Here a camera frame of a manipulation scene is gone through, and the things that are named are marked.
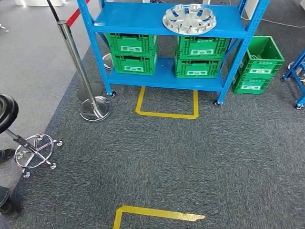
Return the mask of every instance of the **green plastic crate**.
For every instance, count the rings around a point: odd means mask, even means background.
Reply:
[[[229,39],[178,36],[176,47],[178,59],[218,60],[227,51]]]
[[[272,37],[255,36],[239,67],[242,74],[247,74],[247,78],[270,79],[276,75],[284,61]]]
[[[262,94],[270,82],[264,79],[244,79],[237,73],[232,83],[232,89],[236,94]]]
[[[106,37],[114,55],[154,57],[158,43],[157,35],[108,33]]]
[[[254,73],[242,73],[241,68],[238,69],[238,73],[242,79],[260,79],[260,80],[270,80],[273,78],[274,74],[254,74]]]
[[[154,75],[157,53],[154,57],[121,56],[111,54],[114,70],[117,73]]]
[[[221,60],[180,60],[175,57],[175,73],[178,79],[216,78]]]

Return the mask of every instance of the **yellow floor tape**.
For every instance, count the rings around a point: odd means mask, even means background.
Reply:
[[[138,102],[136,107],[136,112],[139,115],[144,116],[154,116],[154,117],[165,117],[165,118],[182,118],[182,119],[197,119],[199,117],[199,106],[198,106],[198,91],[194,90],[193,100],[194,100],[194,114],[172,114],[172,113],[158,113],[158,112],[149,112],[149,111],[141,111],[141,107],[143,102],[143,97],[145,93],[145,87],[141,87],[140,95],[139,95]]]
[[[204,215],[194,215],[189,213],[181,213],[175,211],[164,211],[158,209],[151,209],[151,208],[140,208],[140,207],[133,207],[133,206],[125,206],[117,210],[115,214],[114,223],[113,224],[113,229],[119,229],[120,225],[120,220],[122,214],[126,213],[133,213],[138,215],[145,215],[145,216],[154,216],[154,217],[161,217],[161,218],[169,218],[169,219],[178,219],[178,220],[186,220],[195,222],[199,219],[204,219]]]

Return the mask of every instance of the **shoe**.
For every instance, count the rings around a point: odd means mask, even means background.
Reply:
[[[8,198],[7,201],[0,208],[0,213],[10,219],[14,219],[18,216],[16,205],[11,202],[10,198]]]
[[[14,149],[0,150],[0,164],[10,160],[14,154],[15,154]]]

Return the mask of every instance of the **black stool seat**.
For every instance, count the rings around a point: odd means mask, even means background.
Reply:
[[[6,131],[17,119],[18,104],[11,96],[0,94],[0,134]]]

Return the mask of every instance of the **shelf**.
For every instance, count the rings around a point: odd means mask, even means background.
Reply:
[[[95,32],[136,33],[177,36],[166,29],[162,17],[172,3],[119,3],[108,2],[93,25]],[[217,24],[215,28],[201,37],[244,38],[246,34],[242,26],[237,6],[207,5],[213,11]]]
[[[159,58],[154,76],[122,74],[117,73],[115,72],[115,69],[113,69],[110,72],[108,81],[111,84],[190,89],[212,92],[220,92],[223,89],[223,81],[221,75],[216,79],[176,79],[174,75],[173,67],[174,59]]]

